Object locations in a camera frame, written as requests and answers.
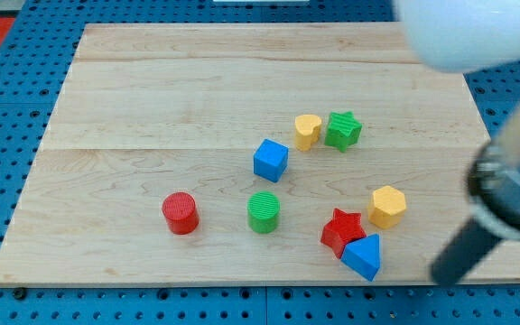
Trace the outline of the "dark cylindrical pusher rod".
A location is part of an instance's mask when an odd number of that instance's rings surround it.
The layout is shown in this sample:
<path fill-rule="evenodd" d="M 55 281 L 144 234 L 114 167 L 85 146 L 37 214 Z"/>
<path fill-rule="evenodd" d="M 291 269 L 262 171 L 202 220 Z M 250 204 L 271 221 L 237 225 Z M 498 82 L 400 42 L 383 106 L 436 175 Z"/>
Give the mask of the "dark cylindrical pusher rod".
<path fill-rule="evenodd" d="M 467 221 L 431 264 L 431 279 L 438 285 L 458 283 L 503 239 L 474 218 Z"/>

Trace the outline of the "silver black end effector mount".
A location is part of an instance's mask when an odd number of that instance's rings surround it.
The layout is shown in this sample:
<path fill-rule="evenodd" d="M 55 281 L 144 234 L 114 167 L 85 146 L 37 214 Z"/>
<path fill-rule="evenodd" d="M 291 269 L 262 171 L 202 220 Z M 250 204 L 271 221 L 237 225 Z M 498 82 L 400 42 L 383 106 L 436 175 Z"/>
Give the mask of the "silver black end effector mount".
<path fill-rule="evenodd" d="M 479 152 L 468 187 L 474 218 L 498 237 L 520 240 L 520 105 Z"/>

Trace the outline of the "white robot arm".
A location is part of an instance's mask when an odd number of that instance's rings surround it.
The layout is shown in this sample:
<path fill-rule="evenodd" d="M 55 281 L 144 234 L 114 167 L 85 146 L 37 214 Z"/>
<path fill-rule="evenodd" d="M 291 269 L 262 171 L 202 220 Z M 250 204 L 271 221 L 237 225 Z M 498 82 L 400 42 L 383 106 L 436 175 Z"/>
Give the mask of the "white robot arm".
<path fill-rule="evenodd" d="M 520 59 L 520 1 L 394 3 L 417 58 L 442 72 L 468 73 Z M 467 174 L 470 217 L 431 265 L 452 285 L 504 240 L 520 241 L 520 103 L 479 151 Z"/>

